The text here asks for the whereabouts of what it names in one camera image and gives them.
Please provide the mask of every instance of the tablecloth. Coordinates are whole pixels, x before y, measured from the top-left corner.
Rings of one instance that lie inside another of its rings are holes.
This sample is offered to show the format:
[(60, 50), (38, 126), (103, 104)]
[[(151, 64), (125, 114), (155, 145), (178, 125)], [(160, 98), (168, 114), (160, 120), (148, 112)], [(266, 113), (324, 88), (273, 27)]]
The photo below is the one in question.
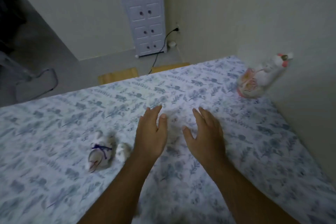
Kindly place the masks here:
[(334, 188), (276, 107), (238, 96), (245, 69), (227, 57), (1, 108), (0, 223), (75, 224), (122, 167), (114, 159), (85, 170), (92, 133), (132, 146), (140, 115), (157, 105), (168, 115), (168, 143), (134, 223), (234, 223), (183, 139), (183, 125), (197, 131), (191, 109), (199, 106), (220, 120), (229, 159), (257, 188), (302, 223), (335, 223)]

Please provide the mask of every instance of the power cord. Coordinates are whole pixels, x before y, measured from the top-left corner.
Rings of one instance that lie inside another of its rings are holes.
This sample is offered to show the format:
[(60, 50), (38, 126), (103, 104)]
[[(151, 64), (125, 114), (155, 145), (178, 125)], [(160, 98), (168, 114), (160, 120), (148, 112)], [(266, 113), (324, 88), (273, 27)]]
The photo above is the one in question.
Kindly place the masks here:
[(153, 65), (152, 65), (152, 67), (154, 67), (154, 65), (155, 65), (155, 63), (156, 63), (156, 60), (157, 60), (157, 58), (158, 58), (159, 53), (160, 53), (160, 52), (163, 50), (163, 48), (166, 46), (166, 39), (167, 39), (168, 35), (169, 35), (171, 32), (173, 32), (173, 31), (178, 31), (178, 30), (179, 30), (179, 28), (174, 28), (172, 31), (170, 31), (170, 32), (166, 35), (165, 40), (164, 40), (164, 43), (163, 43), (163, 46), (162, 46), (161, 50), (159, 50), (159, 52), (157, 53), (156, 58), (155, 58), (155, 60), (154, 60), (154, 63), (153, 63)]

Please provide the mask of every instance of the wall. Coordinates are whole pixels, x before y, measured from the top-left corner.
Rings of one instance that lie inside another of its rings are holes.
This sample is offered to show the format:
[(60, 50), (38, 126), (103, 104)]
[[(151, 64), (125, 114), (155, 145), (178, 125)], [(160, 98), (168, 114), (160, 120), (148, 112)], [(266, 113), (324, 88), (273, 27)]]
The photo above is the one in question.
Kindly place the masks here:
[(184, 61), (237, 55), (253, 65), (295, 53), (268, 94), (336, 181), (336, 3), (334, 0), (165, 0)]
[(134, 47), (120, 0), (28, 0), (78, 60)]

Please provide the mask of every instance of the person's left hand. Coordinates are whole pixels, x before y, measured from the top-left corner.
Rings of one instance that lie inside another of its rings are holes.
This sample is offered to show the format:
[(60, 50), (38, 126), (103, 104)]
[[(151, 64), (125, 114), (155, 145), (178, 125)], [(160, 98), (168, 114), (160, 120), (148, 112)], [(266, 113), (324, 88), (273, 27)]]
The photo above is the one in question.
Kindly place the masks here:
[(166, 114), (160, 115), (159, 127), (156, 126), (161, 108), (161, 105), (152, 110), (147, 107), (145, 114), (140, 116), (135, 136), (134, 152), (153, 161), (160, 157), (167, 143)]

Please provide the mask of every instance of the white cabinet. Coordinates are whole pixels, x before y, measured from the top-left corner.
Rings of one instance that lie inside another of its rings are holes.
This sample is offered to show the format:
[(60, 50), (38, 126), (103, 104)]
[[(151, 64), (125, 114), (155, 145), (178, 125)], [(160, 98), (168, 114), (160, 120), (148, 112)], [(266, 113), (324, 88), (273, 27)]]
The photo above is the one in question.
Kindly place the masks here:
[(163, 0), (121, 0), (128, 15), (136, 54), (161, 50), (166, 37)]

